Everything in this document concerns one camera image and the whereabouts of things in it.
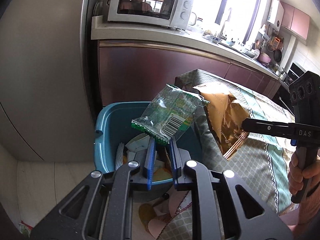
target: human hand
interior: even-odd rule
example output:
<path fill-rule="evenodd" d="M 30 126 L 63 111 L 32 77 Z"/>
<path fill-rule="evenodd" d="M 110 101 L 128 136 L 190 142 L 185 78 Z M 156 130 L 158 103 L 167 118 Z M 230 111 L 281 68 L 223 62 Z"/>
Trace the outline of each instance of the human hand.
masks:
<path fill-rule="evenodd" d="M 303 178 L 311 179 L 310 189 L 313 190 L 320 182 L 320 159 L 305 168 L 303 171 L 298 167 L 298 157 L 296 152 L 291 157 L 289 164 L 290 172 L 288 174 L 289 179 L 289 191 L 292 195 L 296 195 L 299 190 L 303 189 Z"/>

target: person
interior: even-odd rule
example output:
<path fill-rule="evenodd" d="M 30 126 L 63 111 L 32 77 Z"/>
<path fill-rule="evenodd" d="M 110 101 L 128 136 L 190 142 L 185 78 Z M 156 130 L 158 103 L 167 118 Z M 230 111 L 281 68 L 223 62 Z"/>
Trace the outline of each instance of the person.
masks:
<path fill-rule="evenodd" d="M 300 236 L 312 222 L 314 217 L 320 210 L 320 160 L 318 160 L 304 169 L 298 167 L 298 157 L 294 153 L 289 164 L 290 171 L 288 173 L 289 191 L 295 195 L 303 188 L 303 178 L 311 179 L 310 190 L 307 198 L 299 205 L 298 224 L 289 226 L 295 238 Z"/>
<path fill-rule="evenodd" d="M 148 15 L 148 12 L 152 12 L 150 4 L 143 2 L 143 0 L 131 0 L 129 2 L 122 2 L 119 7 L 121 12 L 136 15 Z"/>

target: silver bolt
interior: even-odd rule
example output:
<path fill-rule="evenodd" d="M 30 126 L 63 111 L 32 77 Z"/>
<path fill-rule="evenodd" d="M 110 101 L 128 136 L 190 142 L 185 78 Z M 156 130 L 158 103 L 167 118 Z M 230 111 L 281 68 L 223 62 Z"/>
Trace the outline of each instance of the silver bolt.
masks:
<path fill-rule="evenodd" d="M 101 172 L 100 171 L 93 171 L 93 172 L 91 172 L 91 177 L 93 177 L 93 178 L 98 178 L 98 177 L 100 177 L 101 176 Z"/>
<path fill-rule="evenodd" d="M 135 168 L 135 167 L 138 167 L 139 163 L 136 161 L 132 161 L 132 162 L 129 162 L 128 165 L 131 168 Z"/>
<path fill-rule="evenodd" d="M 197 162 L 194 160 L 189 160 L 186 162 L 187 166 L 190 168 L 196 167 L 197 166 Z"/>
<path fill-rule="evenodd" d="M 224 176 L 226 176 L 227 178 L 233 178 L 235 176 L 235 173 L 231 170 L 225 170 L 223 172 Z"/>

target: blue trash can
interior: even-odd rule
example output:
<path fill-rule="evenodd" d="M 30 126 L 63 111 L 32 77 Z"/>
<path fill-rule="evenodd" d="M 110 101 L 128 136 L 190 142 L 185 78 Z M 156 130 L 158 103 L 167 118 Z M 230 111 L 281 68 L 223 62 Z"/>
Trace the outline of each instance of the blue trash can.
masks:
<path fill-rule="evenodd" d="M 98 171 L 115 170 L 116 151 L 119 143 L 126 144 L 140 131 L 131 127 L 131 120 L 140 117 L 150 102 L 113 103 L 101 110 L 96 123 L 94 164 Z M 194 131 L 189 128 L 177 141 L 179 148 L 188 150 L 191 158 L 201 162 L 202 150 Z M 152 182 L 149 192 L 135 192 L 136 202 L 145 202 L 160 197 L 172 185 L 172 179 Z"/>

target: gold wrapper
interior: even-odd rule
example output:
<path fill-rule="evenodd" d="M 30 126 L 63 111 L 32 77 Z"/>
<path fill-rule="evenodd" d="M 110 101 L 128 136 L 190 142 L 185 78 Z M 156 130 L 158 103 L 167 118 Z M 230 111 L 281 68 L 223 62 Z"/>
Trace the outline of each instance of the gold wrapper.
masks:
<path fill-rule="evenodd" d="M 220 150 L 226 159 L 236 152 L 247 138 L 247 132 L 241 128 L 242 122 L 250 117 L 248 110 L 221 83 L 206 83 L 194 87 L 210 103 L 207 116 Z"/>

